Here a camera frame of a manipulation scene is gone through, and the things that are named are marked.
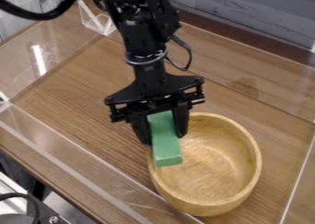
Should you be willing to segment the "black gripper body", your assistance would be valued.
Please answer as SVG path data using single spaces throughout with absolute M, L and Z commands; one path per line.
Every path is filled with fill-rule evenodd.
M 188 110 L 204 101 L 203 77 L 174 75 L 166 70 L 167 53 L 160 55 L 126 54 L 134 70 L 132 83 L 110 95 L 104 104 L 110 108 L 114 123 L 131 122 L 131 117 L 174 111 L 187 106 Z

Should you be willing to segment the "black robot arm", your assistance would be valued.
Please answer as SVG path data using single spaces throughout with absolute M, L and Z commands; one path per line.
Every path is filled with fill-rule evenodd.
M 166 71 L 170 41 L 182 27 L 179 13 L 168 0 L 95 0 L 107 9 L 126 47 L 126 62 L 134 69 L 134 82 L 104 100 L 111 120 L 131 124 L 140 142 L 152 143 L 150 116 L 171 112 L 175 135 L 188 131 L 192 107 L 204 101 L 203 77 L 175 76 Z

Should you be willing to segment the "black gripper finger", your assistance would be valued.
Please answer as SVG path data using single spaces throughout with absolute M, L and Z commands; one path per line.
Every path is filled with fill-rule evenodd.
M 131 125 L 138 139 L 143 145 L 151 145 L 151 130 L 148 118 L 143 115 L 131 117 Z
M 176 107 L 172 111 L 176 135 L 184 137 L 188 132 L 190 110 L 187 106 Z

